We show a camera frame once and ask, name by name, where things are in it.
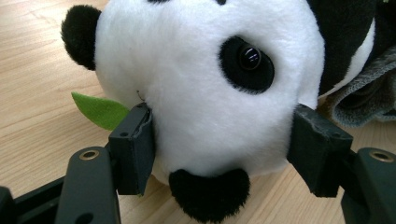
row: black ear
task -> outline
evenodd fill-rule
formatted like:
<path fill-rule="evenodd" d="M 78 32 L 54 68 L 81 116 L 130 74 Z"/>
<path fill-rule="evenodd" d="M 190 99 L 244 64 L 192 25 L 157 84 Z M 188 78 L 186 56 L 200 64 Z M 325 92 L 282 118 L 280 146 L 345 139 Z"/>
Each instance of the black ear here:
<path fill-rule="evenodd" d="M 70 57 L 89 70 L 95 70 L 95 33 L 101 11 L 91 6 L 74 6 L 62 23 L 62 40 Z"/>
<path fill-rule="evenodd" d="M 242 169 L 216 177 L 201 177 L 178 170 L 170 174 L 169 187 L 187 215 L 203 223 L 220 223 L 236 215 L 245 204 L 250 181 Z"/>

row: screw hole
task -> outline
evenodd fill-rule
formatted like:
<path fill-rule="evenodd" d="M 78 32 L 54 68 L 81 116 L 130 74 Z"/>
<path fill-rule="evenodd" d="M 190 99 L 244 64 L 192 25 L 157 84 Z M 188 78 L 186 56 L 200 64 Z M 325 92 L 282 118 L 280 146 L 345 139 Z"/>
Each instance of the screw hole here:
<path fill-rule="evenodd" d="M 90 161 L 95 159 L 96 157 L 99 156 L 99 151 L 98 150 L 89 150 L 81 153 L 79 155 L 79 158 L 83 161 Z"/>
<path fill-rule="evenodd" d="M 386 152 L 382 151 L 371 151 L 370 156 L 378 161 L 383 162 L 394 162 L 394 159 Z"/>
<path fill-rule="evenodd" d="M 85 213 L 79 216 L 76 220 L 76 224 L 89 224 L 93 221 L 92 213 Z"/>

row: black eye patch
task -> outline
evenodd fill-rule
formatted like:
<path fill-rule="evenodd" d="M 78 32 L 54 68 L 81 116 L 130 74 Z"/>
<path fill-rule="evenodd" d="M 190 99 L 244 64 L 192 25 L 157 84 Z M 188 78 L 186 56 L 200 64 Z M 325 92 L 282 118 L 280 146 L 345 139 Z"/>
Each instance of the black eye patch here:
<path fill-rule="evenodd" d="M 165 2 L 168 2 L 168 1 L 170 1 L 170 0 L 148 0 L 148 2 L 154 3 L 154 4 L 156 4 L 156 3 L 158 3 L 158 4 L 165 3 Z M 218 2 L 218 4 L 222 6 L 222 5 L 225 5 L 227 0 L 216 0 L 216 2 Z"/>
<path fill-rule="evenodd" d="M 169 0 L 148 0 L 148 2 L 154 3 L 154 4 L 156 4 L 156 3 L 160 4 L 160 3 L 169 2 Z"/>
<path fill-rule="evenodd" d="M 240 91 L 260 94 L 271 87 L 275 68 L 270 57 L 234 36 L 220 49 L 219 60 L 225 78 Z"/>
<path fill-rule="evenodd" d="M 222 5 L 225 5 L 227 0 L 216 0 L 216 2 L 218 2 L 218 4 L 222 6 Z"/>

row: panda head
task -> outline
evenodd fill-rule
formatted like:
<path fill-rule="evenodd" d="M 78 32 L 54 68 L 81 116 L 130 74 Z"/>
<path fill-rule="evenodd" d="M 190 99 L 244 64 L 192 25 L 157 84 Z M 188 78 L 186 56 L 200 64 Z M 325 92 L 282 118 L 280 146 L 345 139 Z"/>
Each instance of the panda head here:
<path fill-rule="evenodd" d="M 294 108 L 316 106 L 323 68 L 305 1 L 112 0 L 102 12 L 83 8 L 96 18 L 95 35 L 81 44 L 92 49 L 85 61 L 73 56 L 81 46 L 69 54 L 96 71 L 108 97 L 152 109 L 153 174 L 186 213 L 220 222 L 245 203 L 250 176 L 286 164 Z M 92 27 L 84 20 L 81 30 Z"/>

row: green leaf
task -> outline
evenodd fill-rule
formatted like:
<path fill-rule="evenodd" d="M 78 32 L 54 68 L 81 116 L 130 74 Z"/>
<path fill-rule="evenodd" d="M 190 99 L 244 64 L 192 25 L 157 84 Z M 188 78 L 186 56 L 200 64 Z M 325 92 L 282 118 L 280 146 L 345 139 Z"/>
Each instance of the green leaf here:
<path fill-rule="evenodd" d="M 124 105 L 105 98 L 72 92 L 72 97 L 81 113 L 97 126 L 113 131 L 129 113 Z"/>

